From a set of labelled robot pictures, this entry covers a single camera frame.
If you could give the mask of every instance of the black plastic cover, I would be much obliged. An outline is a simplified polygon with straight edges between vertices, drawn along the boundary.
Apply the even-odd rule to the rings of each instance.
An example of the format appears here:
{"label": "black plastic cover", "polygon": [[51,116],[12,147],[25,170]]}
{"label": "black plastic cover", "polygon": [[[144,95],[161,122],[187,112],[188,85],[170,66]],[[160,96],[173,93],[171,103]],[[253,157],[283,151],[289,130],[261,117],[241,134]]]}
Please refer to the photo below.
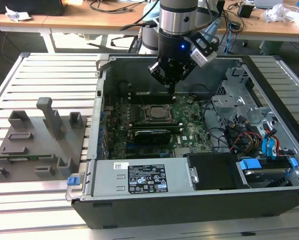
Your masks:
{"label": "black plastic cover", "polygon": [[189,153],[186,154],[190,168],[196,168],[199,182],[195,190],[245,189],[236,162],[239,159],[230,153]]}

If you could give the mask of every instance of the desk leg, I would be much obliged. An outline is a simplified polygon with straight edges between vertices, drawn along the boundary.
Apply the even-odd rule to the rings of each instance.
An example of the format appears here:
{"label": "desk leg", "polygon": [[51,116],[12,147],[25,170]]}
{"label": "desk leg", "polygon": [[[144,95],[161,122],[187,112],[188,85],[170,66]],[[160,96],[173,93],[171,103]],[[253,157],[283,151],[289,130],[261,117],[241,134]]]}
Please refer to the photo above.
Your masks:
{"label": "desk leg", "polygon": [[54,54],[55,48],[54,48],[54,40],[53,40],[52,34],[51,33],[41,33],[40,35],[44,38],[47,52],[50,54]]}

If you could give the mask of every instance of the motherboard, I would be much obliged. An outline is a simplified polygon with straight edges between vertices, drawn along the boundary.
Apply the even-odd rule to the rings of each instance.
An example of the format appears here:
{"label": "motherboard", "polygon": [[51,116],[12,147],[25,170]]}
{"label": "motherboard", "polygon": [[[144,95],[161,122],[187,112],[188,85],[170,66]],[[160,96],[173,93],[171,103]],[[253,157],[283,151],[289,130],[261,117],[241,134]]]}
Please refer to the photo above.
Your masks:
{"label": "motherboard", "polygon": [[202,123],[202,104],[194,95],[106,99],[106,159],[175,158],[212,151]]}

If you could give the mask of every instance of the blue latch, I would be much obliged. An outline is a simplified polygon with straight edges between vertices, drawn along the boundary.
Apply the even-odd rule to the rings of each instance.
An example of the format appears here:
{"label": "blue latch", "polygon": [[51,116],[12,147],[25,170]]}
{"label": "blue latch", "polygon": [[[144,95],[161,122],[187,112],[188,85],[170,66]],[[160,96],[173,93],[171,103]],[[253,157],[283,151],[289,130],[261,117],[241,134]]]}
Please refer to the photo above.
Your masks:
{"label": "blue latch", "polygon": [[274,138],[271,138],[269,140],[268,149],[267,149],[267,156],[271,157],[271,159],[273,159],[273,160],[276,159],[276,156],[273,155],[274,143],[275,143]]}
{"label": "blue latch", "polygon": [[79,186],[80,185],[80,177],[79,176],[70,176],[67,179],[67,185],[68,186]]}
{"label": "blue latch", "polygon": [[261,169],[262,166],[257,158],[246,158],[239,162],[242,170]]}
{"label": "blue latch", "polygon": [[292,165],[293,169],[296,168],[299,165],[298,161],[294,157],[291,157],[289,159],[289,162]]}

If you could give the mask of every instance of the white sticker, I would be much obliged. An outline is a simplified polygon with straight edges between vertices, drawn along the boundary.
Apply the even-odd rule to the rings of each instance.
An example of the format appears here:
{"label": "white sticker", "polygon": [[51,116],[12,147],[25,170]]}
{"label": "white sticker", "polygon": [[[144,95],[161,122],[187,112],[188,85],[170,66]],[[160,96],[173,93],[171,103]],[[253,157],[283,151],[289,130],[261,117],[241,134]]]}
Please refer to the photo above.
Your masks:
{"label": "white sticker", "polygon": [[114,169],[128,169],[128,162],[114,162]]}

